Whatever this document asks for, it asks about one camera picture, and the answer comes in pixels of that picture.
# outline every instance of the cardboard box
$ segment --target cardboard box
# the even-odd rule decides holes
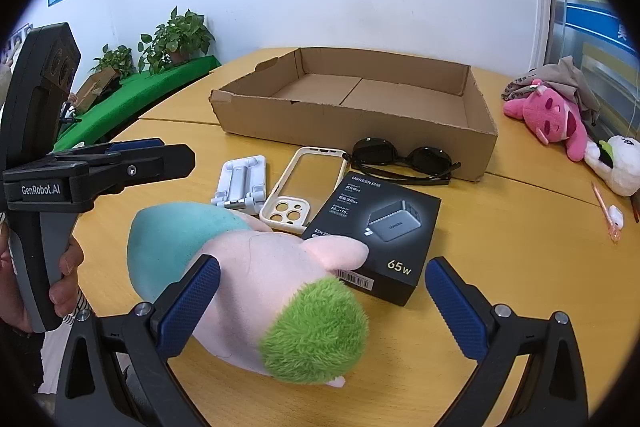
[[[335,274],[352,288],[404,306],[422,280],[440,200],[348,172],[302,239],[345,235],[369,247],[364,265]]]
[[[477,181],[498,131],[471,68],[373,50],[297,48],[211,92],[226,132],[351,152],[385,138],[401,155],[434,146]]]
[[[104,68],[103,70],[97,71],[97,73],[89,76],[76,93],[78,96],[76,114],[87,112],[95,99],[100,96],[104,88],[107,87],[112,80],[116,80],[118,78],[120,78],[120,71],[111,67]]]

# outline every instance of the human hand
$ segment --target human hand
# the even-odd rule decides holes
[[[6,222],[3,222],[0,227],[0,319],[14,328],[30,333],[33,328],[31,328],[29,315],[20,296],[9,253],[9,227]],[[59,317],[68,315],[76,307],[78,266],[82,261],[84,261],[82,248],[78,241],[71,236],[69,248],[62,254],[58,263],[63,278],[49,289],[49,298]]]

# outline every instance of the green table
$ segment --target green table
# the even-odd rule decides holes
[[[143,110],[149,110],[166,94],[197,80],[219,65],[217,58],[210,55],[194,58],[186,64],[151,76],[148,70],[132,74],[120,81],[120,89],[109,98],[81,115],[81,121],[67,127],[58,137],[53,150],[70,149],[82,141],[85,145],[96,143]]]

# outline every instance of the silver bolt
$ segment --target silver bolt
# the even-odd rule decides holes
[[[495,314],[498,317],[507,318],[511,316],[511,308],[509,308],[506,304],[496,304],[494,308]]]
[[[91,310],[80,310],[76,315],[76,321],[84,322],[91,317]]]
[[[564,312],[554,313],[554,318],[558,324],[567,324],[569,322],[569,315]]]
[[[133,308],[133,312],[138,317],[144,317],[149,311],[151,311],[151,304],[148,302],[140,302],[140,304],[136,304],[136,307]]]

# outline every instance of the barcode label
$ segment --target barcode label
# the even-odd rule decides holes
[[[350,282],[351,284],[359,286],[360,288],[364,288],[368,291],[371,291],[373,289],[373,279],[364,277],[364,275],[360,275],[359,273],[347,270],[336,270],[335,276],[338,279]]]

